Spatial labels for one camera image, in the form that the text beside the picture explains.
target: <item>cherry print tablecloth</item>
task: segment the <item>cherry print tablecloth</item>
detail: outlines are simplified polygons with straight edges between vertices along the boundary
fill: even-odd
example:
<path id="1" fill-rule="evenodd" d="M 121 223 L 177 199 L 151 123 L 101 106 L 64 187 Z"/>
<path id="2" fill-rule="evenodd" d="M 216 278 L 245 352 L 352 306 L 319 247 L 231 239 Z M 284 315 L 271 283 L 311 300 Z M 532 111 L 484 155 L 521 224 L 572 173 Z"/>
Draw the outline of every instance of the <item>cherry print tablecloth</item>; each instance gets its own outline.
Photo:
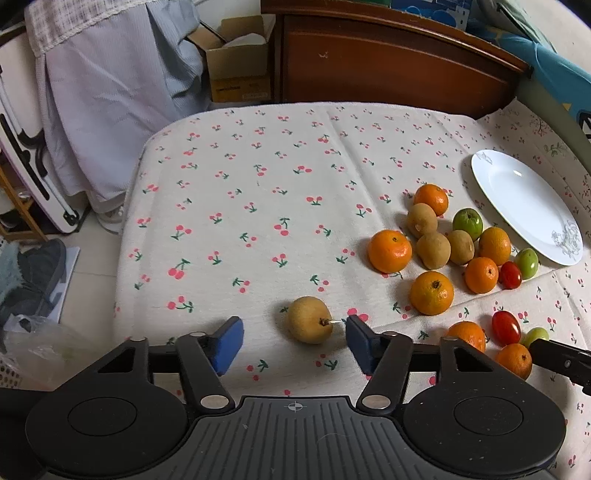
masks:
<path id="1" fill-rule="evenodd" d="M 440 231 L 450 230 L 459 209 L 474 207 L 486 226 L 509 233 L 514 253 L 525 247 L 472 174 L 470 156 L 484 148 L 513 155 L 555 188 L 583 234 L 583 260 L 563 268 L 542 257 L 537 276 L 519 289 L 497 287 L 484 296 L 470 294 L 462 269 L 448 265 L 441 272 L 456 289 L 452 307 L 421 316 L 408 302 L 413 279 L 424 271 L 420 262 L 380 275 L 368 266 L 366 243 L 384 228 L 408 234 L 404 219 L 413 193 L 435 183 L 449 197 Z M 128 195 L 115 340 L 141 335 L 163 343 L 193 330 L 212 332 L 238 315 L 245 342 L 223 377 L 234 397 L 348 394 L 355 400 L 367 380 L 341 327 L 321 346 L 285 335 L 282 323 L 295 298 L 316 296 L 335 318 L 357 313 L 377 331 L 396 330 L 417 342 L 437 342 L 452 323 L 474 320 L 485 329 L 491 355 L 499 350 L 490 338 L 491 314 L 506 309 L 524 330 L 544 326 L 552 339 L 587 348 L 590 242 L 588 173 L 517 101 L 479 121 L 360 103 L 203 113 L 145 146 Z M 407 397 L 433 382 L 431 374 L 413 375 Z M 591 398 L 541 368 L 534 367 L 529 382 L 568 421 L 552 473 L 591 478 Z"/>

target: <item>cardboard box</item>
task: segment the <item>cardboard box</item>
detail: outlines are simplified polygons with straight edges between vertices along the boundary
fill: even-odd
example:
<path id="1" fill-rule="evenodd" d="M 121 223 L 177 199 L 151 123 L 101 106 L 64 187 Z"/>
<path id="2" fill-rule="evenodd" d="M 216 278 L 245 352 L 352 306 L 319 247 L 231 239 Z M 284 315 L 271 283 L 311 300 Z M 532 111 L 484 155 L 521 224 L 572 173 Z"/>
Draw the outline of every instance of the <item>cardboard box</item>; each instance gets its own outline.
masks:
<path id="1" fill-rule="evenodd" d="M 256 33 L 264 44 L 224 47 L 223 42 L 204 27 L 188 39 L 205 51 L 212 101 L 248 102 L 271 100 L 269 72 L 269 39 L 275 26 L 275 15 L 225 18 L 217 32 L 228 42 Z"/>
<path id="2" fill-rule="evenodd" d="M 466 31 L 472 0 L 391 0 L 390 8 Z"/>

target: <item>green apple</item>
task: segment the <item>green apple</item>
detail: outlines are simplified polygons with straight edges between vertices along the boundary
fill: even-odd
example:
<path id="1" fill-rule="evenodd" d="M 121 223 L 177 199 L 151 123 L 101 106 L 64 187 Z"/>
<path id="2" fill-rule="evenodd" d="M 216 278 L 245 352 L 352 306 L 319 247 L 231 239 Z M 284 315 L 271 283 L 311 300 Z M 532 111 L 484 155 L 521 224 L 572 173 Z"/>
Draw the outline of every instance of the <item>green apple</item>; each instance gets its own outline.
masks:
<path id="1" fill-rule="evenodd" d="M 533 248 L 524 248 L 515 257 L 515 263 L 521 270 L 521 276 L 524 280 L 529 280 L 538 271 L 538 254 Z"/>
<path id="2" fill-rule="evenodd" d="M 454 230 L 464 230 L 469 233 L 472 241 L 475 242 L 482 233 L 482 217 L 473 208 L 464 208 L 455 214 L 452 227 Z"/>
<path id="3" fill-rule="evenodd" d="M 532 328 L 529 332 L 527 332 L 527 335 L 523 337 L 520 343 L 525 348 L 529 349 L 530 345 L 534 343 L 534 341 L 538 338 L 541 338 L 543 340 L 550 340 L 550 335 L 548 334 L 548 331 L 543 327 Z"/>

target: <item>brown pear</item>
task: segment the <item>brown pear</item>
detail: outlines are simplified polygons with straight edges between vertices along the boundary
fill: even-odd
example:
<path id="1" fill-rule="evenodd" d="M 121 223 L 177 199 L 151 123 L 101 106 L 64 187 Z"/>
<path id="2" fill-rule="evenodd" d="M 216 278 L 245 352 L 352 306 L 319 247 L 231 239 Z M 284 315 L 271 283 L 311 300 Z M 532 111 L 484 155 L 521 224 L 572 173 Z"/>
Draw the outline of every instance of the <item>brown pear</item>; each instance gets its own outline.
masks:
<path id="1" fill-rule="evenodd" d="M 421 238 L 437 231 L 437 215 L 426 203 L 417 203 L 408 211 L 407 227 L 416 238 Z"/>
<path id="2" fill-rule="evenodd" d="M 287 310 L 285 322 L 293 338 L 316 345 L 330 337 L 332 317 L 324 302 L 315 297 L 300 297 Z"/>
<path id="3" fill-rule="evenodd" d="M 452 248 L 449 258 L 456 265 L 466 265 L 474 258 L 474 242 L 468 232 L 454 230 L 449 233 L 447 240 Z"/>
<path id="4" fill-rule="evenodd" d="M 443 267 L 451 253 L 449 241 L 442 233 L 427 233 L 418 239 L 417 254 L 428 270 L 438 270 Z"/>

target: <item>white floor tile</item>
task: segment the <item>white floor tile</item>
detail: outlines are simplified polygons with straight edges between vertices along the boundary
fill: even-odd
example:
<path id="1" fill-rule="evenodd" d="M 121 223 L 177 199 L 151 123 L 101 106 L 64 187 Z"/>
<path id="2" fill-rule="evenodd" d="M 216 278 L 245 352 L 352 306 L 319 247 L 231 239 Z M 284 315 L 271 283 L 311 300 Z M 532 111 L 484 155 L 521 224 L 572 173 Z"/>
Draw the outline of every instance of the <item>white floor tile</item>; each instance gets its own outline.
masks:
<path id="1" fill-rule="evenodd" d="M 80 232 L 64 236 L 62 240 L 67 247 L 80 247 L 75 272 L 117 275 L 121 237 L 102 228 L 94 212 L 89 213 Z"/>
<path id="2" fill-rule="evenodd" d="M 60 323 L 108 350 L 112 346 L 114 304 L 115 277 L 74 272 Z"/>

